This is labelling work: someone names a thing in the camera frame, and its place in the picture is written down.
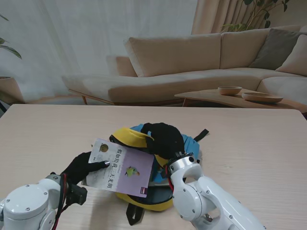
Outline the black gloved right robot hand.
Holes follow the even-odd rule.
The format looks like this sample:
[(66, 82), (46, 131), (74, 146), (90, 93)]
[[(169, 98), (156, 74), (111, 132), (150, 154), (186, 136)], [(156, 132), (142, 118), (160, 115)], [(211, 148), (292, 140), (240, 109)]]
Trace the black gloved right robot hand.
[(185, 154), (184, 140), (180, 131), (165, 123), (145, 123), (141, 133), (148, 134), (146, 138), (147, 149), (151, 154), (169, 160)]

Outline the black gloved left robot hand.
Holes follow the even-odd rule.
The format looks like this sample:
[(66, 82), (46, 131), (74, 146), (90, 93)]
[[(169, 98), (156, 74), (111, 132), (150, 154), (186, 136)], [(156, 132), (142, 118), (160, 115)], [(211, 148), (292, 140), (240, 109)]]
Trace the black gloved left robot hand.
[(109, 167), (109, 161), (89, 163), (91, 152), (83, 152), (76, 156), (68, 167), (62, 172), (72, 184), (78, 184), (87, 177), (89, 173)]

